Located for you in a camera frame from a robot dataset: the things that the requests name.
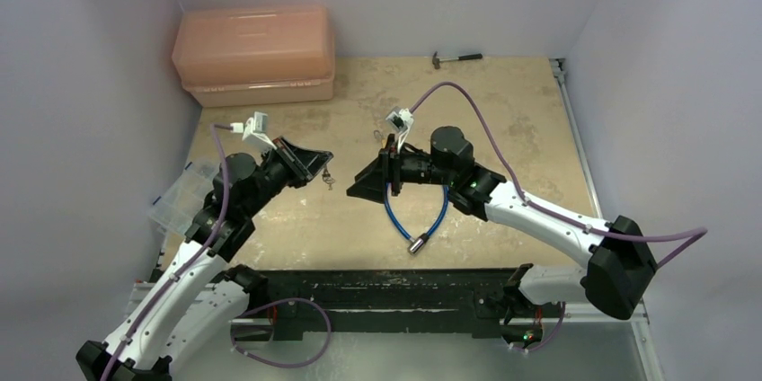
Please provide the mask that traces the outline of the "brass padlock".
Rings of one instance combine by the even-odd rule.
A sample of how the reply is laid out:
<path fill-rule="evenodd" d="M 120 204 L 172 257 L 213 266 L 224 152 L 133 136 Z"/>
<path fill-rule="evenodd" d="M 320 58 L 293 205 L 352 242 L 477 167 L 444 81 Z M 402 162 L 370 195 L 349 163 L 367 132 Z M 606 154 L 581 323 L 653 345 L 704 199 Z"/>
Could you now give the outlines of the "brass padlock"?
<path fill-rule="evenodd" d="M 386 141 L 386 135 L 379 130 L 374 130 L 373 136 L 379 142 L 384 143 Z"/>

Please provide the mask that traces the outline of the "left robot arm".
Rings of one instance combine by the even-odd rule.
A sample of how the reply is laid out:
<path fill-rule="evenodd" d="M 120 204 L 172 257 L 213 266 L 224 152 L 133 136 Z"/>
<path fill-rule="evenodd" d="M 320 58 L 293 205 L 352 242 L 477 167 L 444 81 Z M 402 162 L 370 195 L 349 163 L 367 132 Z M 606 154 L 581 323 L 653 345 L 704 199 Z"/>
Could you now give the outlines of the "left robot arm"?
<path fill-rule="evenodd" d="M 77 352 L 85 378 L 170 380 L 224 324 L 239 314 L 262 314 L 267 279 L 228 263 L 253 234 L 254 216 L 285 188 L 307 185 L 332 158 L 329 151 L 278 137 L 261 159 L 236 153 L 222 160 L 212 191 L 159 280 L 114 332 Z"/>

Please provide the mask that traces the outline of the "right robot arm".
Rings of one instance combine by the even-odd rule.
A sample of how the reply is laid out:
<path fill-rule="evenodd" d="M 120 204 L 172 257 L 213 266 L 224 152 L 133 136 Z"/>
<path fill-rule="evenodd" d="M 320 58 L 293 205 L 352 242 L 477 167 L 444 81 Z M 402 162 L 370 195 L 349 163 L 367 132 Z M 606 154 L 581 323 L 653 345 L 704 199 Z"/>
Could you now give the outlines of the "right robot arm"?
<path fill-rule="evenodd" d="M 573 268 L 525 264 L 509 279 L 506 307 L 526 315 L 540 305 L 581 302 L 604 315 L 629 319 L 658 269 L 638 225 L 589 217 L 516 188 L 474 160 L 474 147 L 460 128 L 439 127 L 430 150 L 395 147 L 388 137 L 377 158 L 360 171 L 348 196 L 386 203 L 405 183 L 442 187 L 461 213 L 516 229 L 564 253 Z"/>

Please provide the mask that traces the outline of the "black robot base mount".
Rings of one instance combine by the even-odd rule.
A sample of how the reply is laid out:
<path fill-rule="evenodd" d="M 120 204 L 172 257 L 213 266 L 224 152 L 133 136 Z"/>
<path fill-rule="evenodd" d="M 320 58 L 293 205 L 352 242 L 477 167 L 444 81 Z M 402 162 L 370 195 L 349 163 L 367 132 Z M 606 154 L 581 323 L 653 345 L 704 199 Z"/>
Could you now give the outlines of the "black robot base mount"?
<path fill-rule="evenodd" d="M 217 274 L 253 294 L 249 311 L 276 302 L 257 318 L 275 341 L 300 341 L 306 332 L 462 333 L 474 339 L 523 341 L 562 312 L 537 306 L 518 292 L 528 267 L 417 270 L 252 270 Z"/>

